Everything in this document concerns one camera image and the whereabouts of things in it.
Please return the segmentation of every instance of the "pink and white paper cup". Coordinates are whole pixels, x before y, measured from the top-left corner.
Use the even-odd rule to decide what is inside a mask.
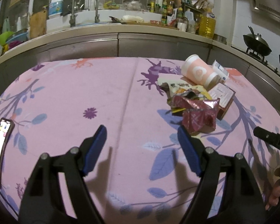
[[[213,88],[220,76],[206,64],[198,55],[191,55],[181,67],[181,74],[206,90]]]

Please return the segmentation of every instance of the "metal bolt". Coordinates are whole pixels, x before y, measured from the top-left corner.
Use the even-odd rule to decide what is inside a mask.
[[[79,148],[78,147],[73,147],[72,149],[70,149],[70,153],[71,154],[77,154],[79,152]]]
[[[242,159],[244,158],[243,154],[241,154],[241,153],[235,154],[235,157],[236,157],[238,160],[242,160]]]
[[[207,148],[205,148],[205,151],[206,151],[206,153],[208,153],[208,154],[212,154],[212,153],[214,152],[214,149],[211,148],[211,147],[207,147]]]
[[[46,160],[48,158],[48,156],[49,156],[49,154],[45,152],[41,155],[41,159]]]

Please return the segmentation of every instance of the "pink tablecloth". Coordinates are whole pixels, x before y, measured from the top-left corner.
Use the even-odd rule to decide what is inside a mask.
[[[85,182],[106,223],[179,223],[199,178],[177,140],[181,117],[170,114],[156,82],[159,73],[180,74],[182,64],[79,59],[43,63],[23,73],[0,97],[0,118],[16,124],[4,157],[2,194],[18,210],[40,154],[64,154],[104,124],[108,139]],[[197,137],[221,154],[242,152],[265,194],[275,181],[280,152],[252,131],[262,126],[280,132],[280,117],[243,75],[229,71],[226,84],[236,91],[234,102],[214,132]],[[218,210],[223,183],[222,174],[210,216]],[[61,191],[67,213],[75,216],[64,178]]]

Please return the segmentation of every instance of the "red foil wrapper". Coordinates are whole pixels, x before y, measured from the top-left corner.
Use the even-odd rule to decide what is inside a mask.
[[[180,95],[174,95],[171,104],[174,107],[186,108],[182,114],[182,124],[189,133],[193,133],[215,130],[219,101],[220,99],[191,100]]]

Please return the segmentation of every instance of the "metal faucet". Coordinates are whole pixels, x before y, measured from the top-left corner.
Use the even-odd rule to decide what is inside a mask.
[[[95,22],[95,23],[99,23],[99,22],[100,22],[100,20],[99,20],[99,0],[96,0],[96,16],[95,16],[95,18],[94,18],[94,22]]]
[[[69,24],[71,27],[76,26],[76,15],[74,11],[74,6],[75,6],[75,0],[72,0],[72,15],[70,16]]]

